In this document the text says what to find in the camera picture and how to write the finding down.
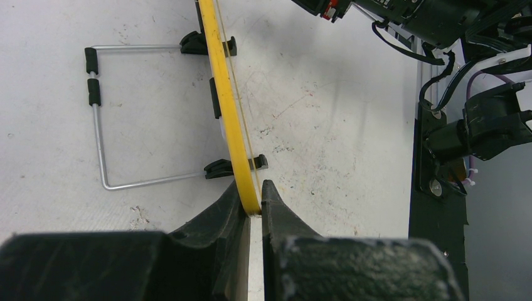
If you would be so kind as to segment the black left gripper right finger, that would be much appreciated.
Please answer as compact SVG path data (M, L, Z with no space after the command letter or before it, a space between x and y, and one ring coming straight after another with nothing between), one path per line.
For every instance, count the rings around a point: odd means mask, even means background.
M262 184L266 300L464 300L449 261L428 240L326 237Z

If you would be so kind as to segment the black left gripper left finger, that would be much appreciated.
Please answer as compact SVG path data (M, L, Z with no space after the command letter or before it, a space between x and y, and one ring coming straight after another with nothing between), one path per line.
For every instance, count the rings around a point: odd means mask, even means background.
M246 300L236 184L177 230L37 233L1 246L2 300Z

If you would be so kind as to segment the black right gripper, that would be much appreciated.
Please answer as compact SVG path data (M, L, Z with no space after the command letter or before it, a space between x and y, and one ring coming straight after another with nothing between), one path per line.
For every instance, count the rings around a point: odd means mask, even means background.
M292 2L313 16L320 16L331 22L343 18L352 4L393 22L404 22L420 5L420 1L411 0L292 0Z

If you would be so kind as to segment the yellow-framed whiteboard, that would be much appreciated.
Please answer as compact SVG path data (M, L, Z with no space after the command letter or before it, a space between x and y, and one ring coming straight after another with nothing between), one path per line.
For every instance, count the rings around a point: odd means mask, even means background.
M242 102L235 78L233 63L228 46L218 1L198 1L201 23L206 38L211 73L216 95L221 108L222 124L230 154L231 166L238 191L240 205L235 217L237 225L242 227L238 236L236 270L231 276L229 288L231 300L248 299L248 267L250 253L251 217L261 213L258 197L260 187L258 174L253 161L253 149L245 118L242 114Z

